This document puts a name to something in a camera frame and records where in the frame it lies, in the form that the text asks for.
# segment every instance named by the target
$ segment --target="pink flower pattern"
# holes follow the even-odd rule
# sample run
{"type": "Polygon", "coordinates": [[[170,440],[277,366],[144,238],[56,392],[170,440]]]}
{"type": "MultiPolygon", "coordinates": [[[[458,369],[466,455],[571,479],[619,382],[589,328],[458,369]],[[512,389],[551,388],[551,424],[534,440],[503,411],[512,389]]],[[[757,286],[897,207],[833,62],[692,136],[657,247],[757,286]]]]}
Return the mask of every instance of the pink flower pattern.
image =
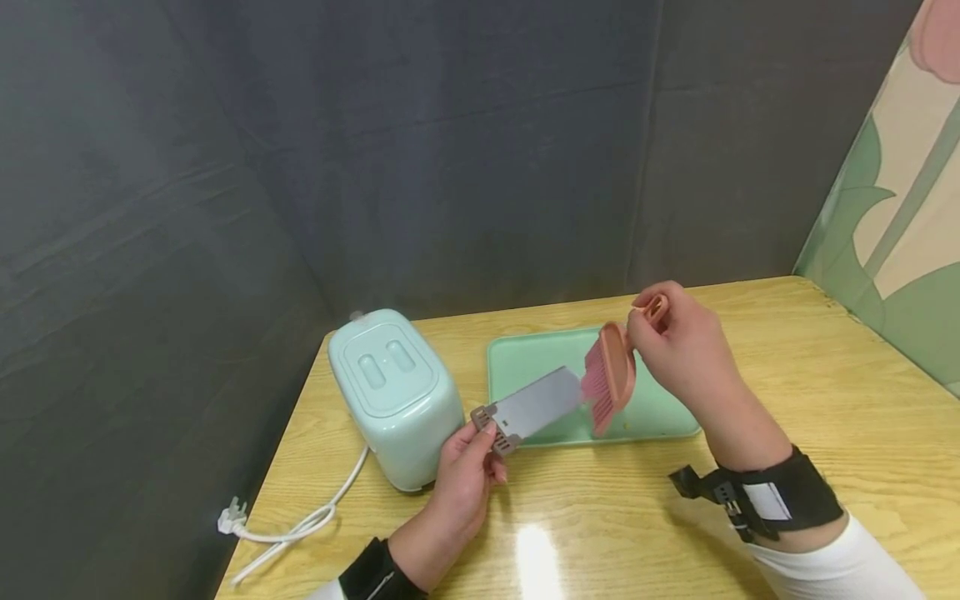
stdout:
{"type": "Polygon", "coordinates": [[[926,0],[910,29],[910,57],[947,84],[960,84],[960,0],[926,0]]]}

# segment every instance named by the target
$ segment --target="white power cord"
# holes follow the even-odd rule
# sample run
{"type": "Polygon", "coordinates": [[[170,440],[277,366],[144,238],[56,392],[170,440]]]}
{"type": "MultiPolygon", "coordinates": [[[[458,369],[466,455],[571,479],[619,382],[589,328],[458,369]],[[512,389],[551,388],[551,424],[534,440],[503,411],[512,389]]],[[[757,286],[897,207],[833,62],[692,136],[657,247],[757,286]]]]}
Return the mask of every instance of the white power cord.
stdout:
{"type": "Polygon", "coordinates": [[[360,452],[360,458],[357,460],[353,472],[350,474],[350,477],[347,478],[347,482],[333,496],[333,499],[313,513],[307,515],[304,520],[297,523],[293,529],[283,536],[260,536],[247,531],[247,503],[244,502],[242,507],[239,506],[239,499],[234,496],[229,507],[220,513],[220,518],[217,519],[217,530],[222,534],[236,536],[241,540],[271,543],[273,546],[241,569],[240,572],[230,580],[230,584],[232,586],[239,585],[248,575],[256,571],[277,553],[282,552],[287,546],[295,541],[302,540],[309,535],[317,533],[330,522],[333,516],[337,514],[337,502],[340,502],[340,499],[344,497],[344,494],[346,494],[350,486],[353,485],[354,480],[356,480],[357,475],[360,473],[360,468],[363,466],[364,461],[367,460],[367,454],[369,452],[370,447],[363,446],[363,451],[360,452]]]}

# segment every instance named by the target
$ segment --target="wrist strap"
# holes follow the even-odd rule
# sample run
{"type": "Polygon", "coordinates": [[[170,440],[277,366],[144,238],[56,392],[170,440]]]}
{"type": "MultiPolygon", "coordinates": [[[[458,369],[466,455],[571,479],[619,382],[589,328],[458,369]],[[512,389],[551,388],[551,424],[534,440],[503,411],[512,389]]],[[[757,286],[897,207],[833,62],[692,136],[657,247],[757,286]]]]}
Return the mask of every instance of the wrist strap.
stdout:
{"type": "Polygon", "coordinates": [[[347,600],[422,600],[426,593],[415,586],[394,563],[387,542],[377,538],[340,576],[347,600]]]}
{"type": "Polygon", "coordinates": [[[764,470],[719,467],[701,478],[687,465],[670,480],[683,497],[722,505],[744,541],[753,541],[754,534],[779,540],[781,531],[826,525],[843,515],[827,481],[796,446],[790,458],[764,470]]]}

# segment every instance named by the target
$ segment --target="gray backdrop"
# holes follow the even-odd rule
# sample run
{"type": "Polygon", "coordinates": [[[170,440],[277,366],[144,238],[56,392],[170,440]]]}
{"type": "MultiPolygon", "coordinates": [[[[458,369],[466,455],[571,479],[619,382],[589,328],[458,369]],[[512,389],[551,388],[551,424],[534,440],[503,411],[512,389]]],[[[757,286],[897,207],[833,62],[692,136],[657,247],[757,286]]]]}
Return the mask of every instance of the gray backdrop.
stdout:
{"type": "Polygon", "coordinates": [[[918,4],[6,0],[0,597],[211,594],[351,310],[789,273],[918,4]]]}

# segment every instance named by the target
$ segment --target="person's left hand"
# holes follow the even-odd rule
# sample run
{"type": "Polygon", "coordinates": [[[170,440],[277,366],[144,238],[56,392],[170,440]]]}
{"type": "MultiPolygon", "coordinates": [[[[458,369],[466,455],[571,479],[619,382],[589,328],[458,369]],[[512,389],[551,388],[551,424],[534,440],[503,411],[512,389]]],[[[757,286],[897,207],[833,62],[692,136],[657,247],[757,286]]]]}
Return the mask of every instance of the person's left hand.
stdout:
{"type": "Polygon", "coordinates": [[[465,541],[476,537],[483,525],[491,487],[507,483],[507,466],[500,455],[490,452],[495,435],[492,422],[483,431],[467,423],[440,451],[437,484],[425,510],[433,511],[465,541]]]}
{"type": "Polygon", "coordinates": [[[444,443],[437,483],[426,506],[390,537],[390,554],[418,588],[429,593],[476,537],[487,517],[490,490],[507,482],[507,467],[490,452],[496,426],[467,423],[444,443]]]}

